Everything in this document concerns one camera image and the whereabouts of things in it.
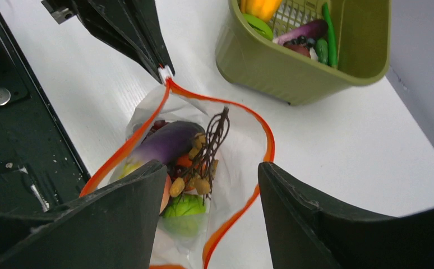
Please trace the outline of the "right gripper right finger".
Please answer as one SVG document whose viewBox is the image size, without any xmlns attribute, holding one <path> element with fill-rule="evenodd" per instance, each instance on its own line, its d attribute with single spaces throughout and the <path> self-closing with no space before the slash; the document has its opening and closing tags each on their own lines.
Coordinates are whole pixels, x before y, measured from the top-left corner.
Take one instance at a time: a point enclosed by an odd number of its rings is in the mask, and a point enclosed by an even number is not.
<svg viewBox="0 0 434 269">
<path fill-rule="evenodd" d="M 368 211 L 258 166 L 274 268 L 434 268 L 434 208 L 403 217 Z"/>
</svg>

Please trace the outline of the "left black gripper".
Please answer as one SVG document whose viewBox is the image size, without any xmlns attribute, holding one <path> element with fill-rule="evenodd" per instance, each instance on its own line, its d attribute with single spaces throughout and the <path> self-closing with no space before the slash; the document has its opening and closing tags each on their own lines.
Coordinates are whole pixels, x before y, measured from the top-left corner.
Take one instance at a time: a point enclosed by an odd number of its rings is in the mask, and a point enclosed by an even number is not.
<svg viewBox="0 0 434 269">
<path fill-rule="evenodd" d="M 42 0 L 41 4 L 58 24 L 76 15 L 92 36 L 138 63 L 157 82 L 161 82 L 159 67 L 168 66 L 176 73 L 154 0 Z"/>
</svg>

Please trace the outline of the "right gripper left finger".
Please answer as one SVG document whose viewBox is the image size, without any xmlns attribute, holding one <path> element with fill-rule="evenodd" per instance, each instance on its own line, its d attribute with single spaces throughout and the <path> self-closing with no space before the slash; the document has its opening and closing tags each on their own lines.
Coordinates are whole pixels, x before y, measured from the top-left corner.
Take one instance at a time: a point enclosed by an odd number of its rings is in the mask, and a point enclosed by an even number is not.
<svg viewBox="0 0 434 269">
<path fill-rule="evenodd" d="M 152 160 L 47 212 L 0 212 L 0 268 L 148 268 L 166 178 Z"/>
</svg>

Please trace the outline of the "peach toy fruit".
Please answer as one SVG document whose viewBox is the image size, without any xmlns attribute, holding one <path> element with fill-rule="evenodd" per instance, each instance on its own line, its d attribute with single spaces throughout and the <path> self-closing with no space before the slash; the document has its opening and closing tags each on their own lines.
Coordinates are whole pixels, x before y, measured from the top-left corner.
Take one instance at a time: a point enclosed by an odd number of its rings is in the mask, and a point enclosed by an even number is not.
<svg viewBox="0 0 434 269">
<path fill-rule="evenodd" d="M 164 186 L 164 192 L 163 192 L 163 197 L 161 199 L 161 206 L 160 206 L 160 214 L 163 213 L 163 211 L 165 210 L 165 208 L 167 207 L 167 204 L 169 202 L 170 199 L 170 188 L 172 186 L 172 180 L 169 176 L 169 174 L 167 174 L 166 177 L 166 181 L 165 181 L 165 186 Z"/>
</svg>

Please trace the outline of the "light green toy cabbage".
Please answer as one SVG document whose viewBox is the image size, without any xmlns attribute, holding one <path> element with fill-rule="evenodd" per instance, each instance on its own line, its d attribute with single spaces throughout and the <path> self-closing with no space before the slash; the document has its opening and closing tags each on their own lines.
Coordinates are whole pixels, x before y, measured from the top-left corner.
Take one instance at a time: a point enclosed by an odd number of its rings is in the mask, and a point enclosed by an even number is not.
<svg viewBox="0 0 434 269">
<path fill-rule="evenodd" d="M 201 196 L 185 193 L 175 198 L 164 210 L 163 225 L 173 235 L 191 238 L 196 236 L 206 214 L 206 206 Z"/>
</svg>

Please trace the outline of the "orange toy fruit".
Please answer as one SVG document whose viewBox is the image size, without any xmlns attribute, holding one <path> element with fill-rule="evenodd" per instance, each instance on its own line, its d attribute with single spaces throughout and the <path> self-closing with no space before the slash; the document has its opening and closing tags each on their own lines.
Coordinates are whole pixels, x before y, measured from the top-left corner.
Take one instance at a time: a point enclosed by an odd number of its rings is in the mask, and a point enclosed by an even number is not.
<svg viewBox="0 0 434 269">
<path fill-rule="evenodd" d="M 193 167 L 193 160 L 190 159 L 188 154 L 184 154 L 176 159 L 176 166 L 180 168 Z"/>
</svg>

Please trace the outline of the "purple toy eggplant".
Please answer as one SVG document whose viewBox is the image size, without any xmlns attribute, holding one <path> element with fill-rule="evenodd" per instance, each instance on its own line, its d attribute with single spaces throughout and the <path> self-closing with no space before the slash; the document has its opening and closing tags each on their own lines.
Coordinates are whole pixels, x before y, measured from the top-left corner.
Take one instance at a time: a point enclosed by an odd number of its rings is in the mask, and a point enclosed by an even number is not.
<svg viewBox="0 0 434 269">
<path fill-rule="evenodd" d="M 132 150 L 125 159 L 119 177 L 126 177 L 151 160 L 167 165 L 189 152 L 195 135 L 203 131 L 204 129 L 194 122 L 179 120 L 166 124 Z"/>
</svg>

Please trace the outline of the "clear zip bag orange zipper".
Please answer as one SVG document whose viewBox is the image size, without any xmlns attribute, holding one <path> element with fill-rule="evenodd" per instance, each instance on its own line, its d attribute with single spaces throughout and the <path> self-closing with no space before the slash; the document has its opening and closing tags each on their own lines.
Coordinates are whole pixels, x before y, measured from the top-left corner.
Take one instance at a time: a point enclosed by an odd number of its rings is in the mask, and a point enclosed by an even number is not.
<svg viewBox="0 0 434 269">
<path fill-rule="evenodd" d="M 167 168 L 160 212 L 153 214 L 150 268 L 207 268 L 227 231 L 260 194 L 257 167 L 273 161 L 274 135 L 252 109 L 178 86 L 168 66 L 161 85 L 138 104 L 125 143 L 81 191 L 106 177 L 123 181 L 146 163 Z"/>
</svg>

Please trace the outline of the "olive green plastic bin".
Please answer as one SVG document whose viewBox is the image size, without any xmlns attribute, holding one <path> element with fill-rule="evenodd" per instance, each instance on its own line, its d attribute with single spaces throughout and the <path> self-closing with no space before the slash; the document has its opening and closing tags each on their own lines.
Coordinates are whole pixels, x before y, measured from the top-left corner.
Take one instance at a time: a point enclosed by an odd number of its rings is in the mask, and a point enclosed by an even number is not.
<svg viewBox="0 0 434 269">
<path fill-rule="evenodd" d="M 291 105 L 310 104 L 384 77 L 390 63 L 390 1 L 282 1 L 269 26 L 275 36 L 285 34 L 321 18 L 323 5 L 334 26 L 336 67 L 265 39 L 245 20 L 239 1 L 229 1 L 216 44 L 218 71 L 230 83 Z"/>
</svg>

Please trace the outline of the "dark red grape bunch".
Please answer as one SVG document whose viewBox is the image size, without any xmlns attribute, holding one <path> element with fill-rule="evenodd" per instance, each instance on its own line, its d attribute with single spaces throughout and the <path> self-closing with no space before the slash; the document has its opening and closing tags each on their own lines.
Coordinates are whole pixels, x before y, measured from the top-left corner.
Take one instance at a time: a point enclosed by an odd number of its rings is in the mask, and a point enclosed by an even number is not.
<svg viewBox="0 0 434 269">
<path fill-rule="evenodd" d="M 148 133 L 145 135 L 144 140 L 146 140 L 148 137 L 152 136 L 155 132 L 166 126 L 168 122 L 165 120 L 157 120 L 154 122 L 154 124 L 151 126 Z"/>
</svg>

